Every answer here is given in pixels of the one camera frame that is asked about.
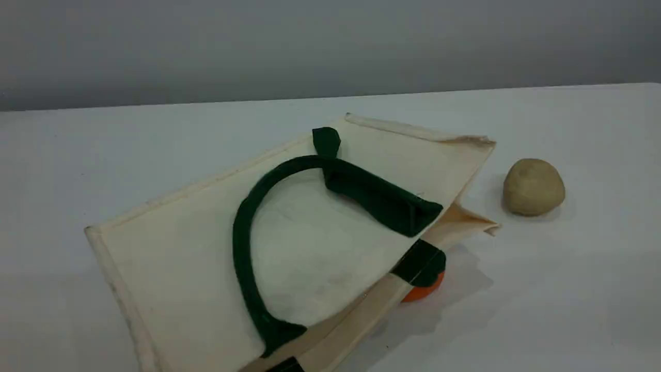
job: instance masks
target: white table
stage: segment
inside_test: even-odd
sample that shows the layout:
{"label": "white table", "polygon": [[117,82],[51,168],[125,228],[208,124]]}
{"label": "white table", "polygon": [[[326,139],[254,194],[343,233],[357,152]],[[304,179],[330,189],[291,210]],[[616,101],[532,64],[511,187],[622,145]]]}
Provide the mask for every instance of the white table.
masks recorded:
{"label": "white table", "polygon": [[[442,290],[340,371],[658,371],[656,84],[0,113],[0,370],[137,371],[83,228],[347,111],[497,140],[465,204],[504,229],[448,252]],[[519,158],[559,169],[560,210],[502,210]]]}

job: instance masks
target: fabric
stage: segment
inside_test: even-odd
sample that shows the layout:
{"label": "fabric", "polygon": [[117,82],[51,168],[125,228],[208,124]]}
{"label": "fabric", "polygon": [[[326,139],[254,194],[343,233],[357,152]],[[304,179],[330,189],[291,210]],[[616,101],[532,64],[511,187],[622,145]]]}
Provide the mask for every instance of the fabric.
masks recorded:
{"label": "fabric", "polygon": [[[355,116],[333,123],[342,138],[337,158],[443,206],[493,149],[474,137],[464,143],[456,136],[427,136],[429,131],[412,136],[411,126],[383,123]],[[233,267],[232,223],[260,178],[289,159],[313,154],[307,134],[86,230],[130,323],[143,372],[236,372],[264,352]],[[349,306],[426,231],[413,237],[394,232],[329,191],[324,180],[321,170],[309,169],[279,182],[260,205],[251,232],[255,281],[268,311],[306,327]],[[376,321],[382,314],[369,317]],[[337,342],[343,339],[338,335]]]}

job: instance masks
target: gray wall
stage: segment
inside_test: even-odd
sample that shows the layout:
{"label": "gray wall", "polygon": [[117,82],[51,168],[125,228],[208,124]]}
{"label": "gray wall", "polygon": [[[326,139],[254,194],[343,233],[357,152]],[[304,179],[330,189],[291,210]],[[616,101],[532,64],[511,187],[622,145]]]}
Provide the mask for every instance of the gray wall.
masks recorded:
{"label": "gray wall", "polygon": [[0,109],[658,81],[659,0],[4,0]]}

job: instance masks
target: canvas tote bag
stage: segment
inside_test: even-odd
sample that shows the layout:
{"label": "canvas tote bag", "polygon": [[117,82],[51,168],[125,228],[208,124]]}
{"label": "canvas tote bag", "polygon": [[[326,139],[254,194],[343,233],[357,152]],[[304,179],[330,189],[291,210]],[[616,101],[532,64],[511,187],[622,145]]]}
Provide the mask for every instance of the canvas tote bag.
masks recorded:
{"label": "canvas tote bag", "polygon": [[498,227],[459,203],[494,146],[347,114],[85,233],[143,372],[332,371]]}

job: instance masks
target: green handle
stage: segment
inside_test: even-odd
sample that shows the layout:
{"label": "green handle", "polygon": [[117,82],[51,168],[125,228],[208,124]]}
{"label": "green handle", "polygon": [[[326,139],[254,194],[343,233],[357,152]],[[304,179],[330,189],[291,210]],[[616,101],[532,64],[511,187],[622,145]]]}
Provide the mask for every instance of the green handle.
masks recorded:
{"label": "green handle", "polygon": [[443,209],[441,205],[425,201],[360,167],[336,159],[340,138],[334,129],[314,130],[313,136],[315,148],[321,155],[290,159],[269,171],[241,203],[234,219],[234,270],[248,313],[266,345],[262,357],[268,357],[306,331],[306,327],[277,319],[268,312],[253,273],[251,226],[259,205],[273,186],[300,171],[321,168],[328,189],[353,199],[380,223],[405,236],[420,233]]}

